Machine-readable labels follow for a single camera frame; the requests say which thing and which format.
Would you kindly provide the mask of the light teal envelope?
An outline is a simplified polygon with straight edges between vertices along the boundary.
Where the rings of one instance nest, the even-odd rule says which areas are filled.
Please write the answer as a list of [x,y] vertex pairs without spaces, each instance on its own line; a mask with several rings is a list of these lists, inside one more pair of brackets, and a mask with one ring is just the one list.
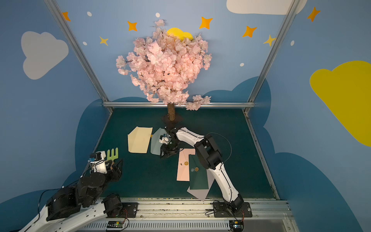
[[152,135],[151,142],[150,142],[150,152],[151,152],[151,154],[158,155],[158,156],[160,155],[161,146],[162,146],[162,143],[160,142],[160,137],[165,135],[165,134],[166,134],[166,131],[163,128],[159,128]]

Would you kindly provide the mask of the cream yellow envelope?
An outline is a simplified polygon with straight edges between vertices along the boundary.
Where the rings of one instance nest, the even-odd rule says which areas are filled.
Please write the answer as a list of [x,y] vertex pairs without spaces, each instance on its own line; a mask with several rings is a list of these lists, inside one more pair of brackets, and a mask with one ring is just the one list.
[[136,127],[128,134],[128,151],[130,153],[146,154],[153,128]]

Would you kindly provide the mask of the dark green envelope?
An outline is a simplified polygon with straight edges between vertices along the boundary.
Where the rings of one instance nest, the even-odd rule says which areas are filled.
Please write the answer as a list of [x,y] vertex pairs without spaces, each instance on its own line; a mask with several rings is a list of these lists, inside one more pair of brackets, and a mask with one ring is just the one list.
[[197,155],[189,155],[190,190],[208,189],[206,169],[201,165]]

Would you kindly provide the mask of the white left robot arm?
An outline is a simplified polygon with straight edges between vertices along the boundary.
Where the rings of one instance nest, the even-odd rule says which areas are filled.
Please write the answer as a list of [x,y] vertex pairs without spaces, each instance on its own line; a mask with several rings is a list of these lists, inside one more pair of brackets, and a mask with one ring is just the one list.
[[75,232],[83,226],[101,219],[116,218],[123,213],[118,194],[110,194],[101,202],[100,195],[112,182],[122,177],[123,161],[109,161],[105,174],[93,172],[82,176],[74,185],[59,189],[48,199],[23,232]]

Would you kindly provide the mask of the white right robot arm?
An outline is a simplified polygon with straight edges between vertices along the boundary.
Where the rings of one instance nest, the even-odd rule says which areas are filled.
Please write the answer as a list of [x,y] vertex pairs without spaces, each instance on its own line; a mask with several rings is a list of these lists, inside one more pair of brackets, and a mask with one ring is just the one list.
[[186,127],[172,128],[166,130],[166,133],[161,135],[158,141],[162,144],[160,149],[161,158],[168,158],[179,152],[181,142],[194,147],[201,165],[206,170],[211,171],[215,178],[227,209],[232,213],[241,209],[244,200],[229,178],[222,159],[222,152],[211,135],[199,135]]

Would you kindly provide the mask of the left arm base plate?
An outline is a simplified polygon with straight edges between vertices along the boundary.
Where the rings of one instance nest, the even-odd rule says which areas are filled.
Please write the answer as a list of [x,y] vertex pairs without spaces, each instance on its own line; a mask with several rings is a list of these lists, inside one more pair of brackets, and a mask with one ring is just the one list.
[[118,213],[114,214],[115,218],[136,218],[139,203],[123,202],[122,208]]

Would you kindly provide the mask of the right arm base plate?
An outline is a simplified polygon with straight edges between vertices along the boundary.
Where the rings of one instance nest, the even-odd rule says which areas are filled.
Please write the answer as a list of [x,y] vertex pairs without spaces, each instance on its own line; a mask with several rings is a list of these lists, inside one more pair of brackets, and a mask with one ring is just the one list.
[[232,210],[224,202],[214,201],[212,203],[214,217],[216,218],[251,218],[253,216],[251,206],[248,202],[242,204],[239,210]]

